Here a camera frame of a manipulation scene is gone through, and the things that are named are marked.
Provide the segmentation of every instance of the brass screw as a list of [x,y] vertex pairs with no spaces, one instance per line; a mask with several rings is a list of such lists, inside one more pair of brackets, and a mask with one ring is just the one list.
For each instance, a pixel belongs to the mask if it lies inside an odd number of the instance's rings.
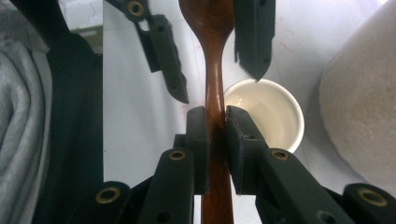
[[132,15],[139,17],[143,15],[143,13],[145,12],[145,8],[139,2],[131,1],[128,3],[128,11]]
[[169,154],[169,159],[172,161],[181,161],[186,158],[186,153],[182,150],[175,150]]
[[99,191],[99,193],[96,194],[95,200],[101,204],[112,203],[116,201],[120,195],[121,193],[119,188],[108,187]]
[[388,204],[387,200],[379,193],[370,189],[358,189],[359,196],[364,201],[378,207],[384,207]]
[[289,155],[288,155],[287,153],[285,153],[285,152],[282,151],[282,150],[278,150],[278,149],[273,149],[273,150],[271,151],[271,155],[272,155],[275,159],[280,160],[280,161],[286,161],[286,160],[289,159]]

